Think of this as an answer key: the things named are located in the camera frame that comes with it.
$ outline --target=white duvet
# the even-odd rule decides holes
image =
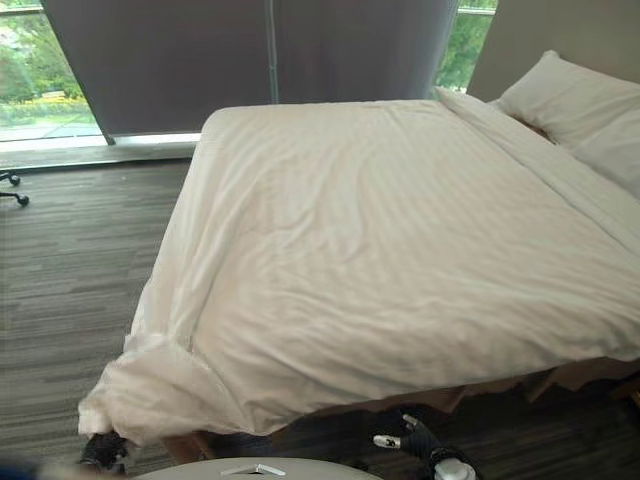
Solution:
[[[640,357],[640,203],[443,95],[211,116],[80,432],[268,434],[328,406]]]

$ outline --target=window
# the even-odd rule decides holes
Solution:
[[[461,0],[436,85],[465,92],[498,0]]]
[[[0,0],[0,142],[101,135],[38,1]]]

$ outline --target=chair leg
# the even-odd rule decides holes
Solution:
[[[11,182],[11,185],[17,187],[20,185],[20,177],[13,172],[2,172],[0,173],[0,181],[8,179]]]
[[[13,197],[23,207],[29,203],[29,197],[17,193],[0,192],[0,197]]]

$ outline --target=wooden bed frame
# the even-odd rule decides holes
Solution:
[[[378,401],[332,407],[314,412],[310,415],[335,415],[355,410],[380,412],[408,404],[427,405],[445,413],[452,413],[466,397],[486,393],[501,393],[517,385],[521,386],[527,401],[534,402],[552,385],[559,385],[568,390],[576,391],[587,383],[604,379],[625,379],[624,383],[610,392],[611,398],[615,400],[631,398],[640,406],[640,359],[633,362],[622,362],[609,358],[600,358],[571,363],[552,370],[504,380],[432,390],[429,392],[418,392]],[[287,427],[278,430],[271,436],[277,439],[280,435],[285,434],[286,431]],[[209,432],[192,432],[188,435],[164,438],[163,443],[178,464],[211,460],[219,458],[209,444],[208,439],[211,438],[211,435],[215,434]]]

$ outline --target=green foliage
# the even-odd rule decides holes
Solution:
[[[37,7],[40,5],[39,0],[2,0],[0,4],[4,4],[8,9],[16,7]]]
[[[495,9],[497,4],[497,0],[462,0],[460,2],[461,7],[469,8]],[[493,20],[491,16],[458,14],[451,30],[436,85],[453,89],[467,87],[491,20]]]
[[[62,122],[63,117],[67,121],[93,122],[91,111],[84,100],[37,99],[0,105],[0,127],[26,125],[35,123],[38,119]]]
[[[33,4],[25,0],[8,6]],[[37,98],[43,93],[64,91],[70,98],[82,98],[71,68],[44,15],[5,17],[15,41],[0,47],[3,87],[0,101],[15,102]]]
[[[460,0],[460,7],[467,8],[489,8],[495,10],[498,8],[498,0]]]

